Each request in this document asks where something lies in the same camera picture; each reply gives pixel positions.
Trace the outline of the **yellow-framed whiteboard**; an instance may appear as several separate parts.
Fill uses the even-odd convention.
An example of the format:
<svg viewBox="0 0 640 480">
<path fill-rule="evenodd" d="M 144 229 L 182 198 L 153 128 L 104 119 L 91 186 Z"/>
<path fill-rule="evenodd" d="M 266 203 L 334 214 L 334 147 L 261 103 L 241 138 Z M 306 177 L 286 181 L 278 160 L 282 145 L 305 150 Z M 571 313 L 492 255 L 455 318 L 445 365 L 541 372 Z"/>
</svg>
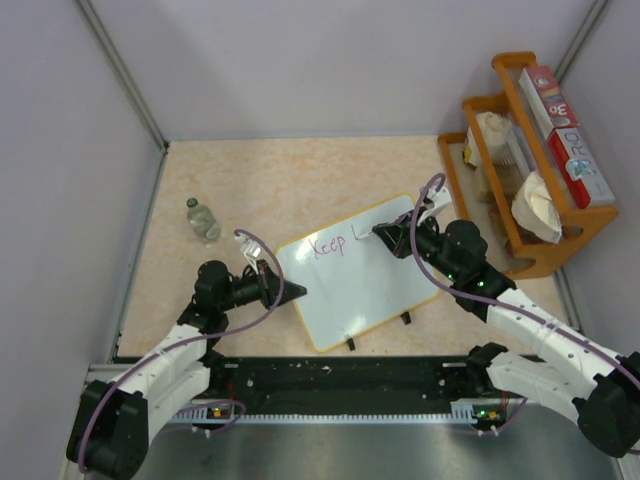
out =
<svg viewBox="0 0 640 480">
<path fill-rule="evenodd" d="M 413 259 L 395 258 L 376 236 L 355 239 L 414 204 L 412 196 L 398 194 L 277 248 L 285 279 L 308 290 L 294 306 L 316 351 L 327 352 L 437 296 Z"/>
</svg>

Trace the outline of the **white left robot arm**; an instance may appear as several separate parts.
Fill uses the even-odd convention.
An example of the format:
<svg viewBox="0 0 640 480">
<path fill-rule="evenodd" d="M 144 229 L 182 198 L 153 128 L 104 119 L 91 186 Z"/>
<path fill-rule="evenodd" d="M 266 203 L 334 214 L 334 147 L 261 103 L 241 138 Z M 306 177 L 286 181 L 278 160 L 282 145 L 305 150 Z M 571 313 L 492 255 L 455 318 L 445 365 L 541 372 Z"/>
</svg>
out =
<svg viewBox="0 0 640 480">
<path fill-rule="evenodd" d="M 66 447 L 81 471 L 130 479 L 161 429 L 194 397 L 216 396 L 225 370 L 213 347 L 226 334 L 228 311 L 258 302 L 267 311 L 305 296 L 264 260 L 229 273 L 225 263 L 202 264 L 194 294 L 167 336 L 124 373 L 92 381 L 83 391 Z"/>
</svg>

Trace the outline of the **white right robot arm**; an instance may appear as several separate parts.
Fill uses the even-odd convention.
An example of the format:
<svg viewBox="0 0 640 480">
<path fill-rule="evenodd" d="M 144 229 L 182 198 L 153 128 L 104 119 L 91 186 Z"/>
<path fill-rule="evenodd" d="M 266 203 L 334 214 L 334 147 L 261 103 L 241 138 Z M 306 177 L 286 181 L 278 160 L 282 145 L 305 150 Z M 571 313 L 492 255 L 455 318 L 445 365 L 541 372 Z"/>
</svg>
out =
<svg viewBox="0 0 640 480">
<path fill-rule="evenodd" d="M 604 348 L 574 331 L 530 299 L 486 259 L 487 244 L 468 220 L 441 230 L 433 217 L 413 226 L 405 214 L 373 227 L 397 258 L 413 257 L 451 281 L 447 292 L 465 311 L 526 344 L 530 361 L 496 345 L 468 359 L 469 388 L 487 396 L 515 393 L 562 415 L 603 453 L 622 458 L 639 452 L 639 355 Z"/>
</svg>

